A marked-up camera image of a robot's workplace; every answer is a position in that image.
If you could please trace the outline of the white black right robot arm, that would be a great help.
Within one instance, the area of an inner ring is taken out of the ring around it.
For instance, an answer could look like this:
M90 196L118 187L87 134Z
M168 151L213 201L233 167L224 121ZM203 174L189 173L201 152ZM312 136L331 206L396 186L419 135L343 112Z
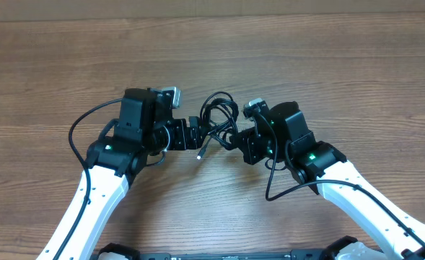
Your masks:
M247 164L264 158L292 174L297 185L276 195L275 201L303 187L344 211L388 259L425 259L425 224L394 205L371 185L341 151L317 141L296 102L269 108L260 98L245 104L243 115L252 128L231 136Z

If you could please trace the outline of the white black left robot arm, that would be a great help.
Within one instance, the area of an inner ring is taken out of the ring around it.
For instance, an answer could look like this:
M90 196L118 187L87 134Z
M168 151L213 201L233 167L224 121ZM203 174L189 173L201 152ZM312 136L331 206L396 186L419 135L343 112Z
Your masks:
M201 146L199 119L175 119L177 87L131 88L118 100L120 114L100 132L85 157L82 177L68 209L39 259L89 259L114 209L149 156Z

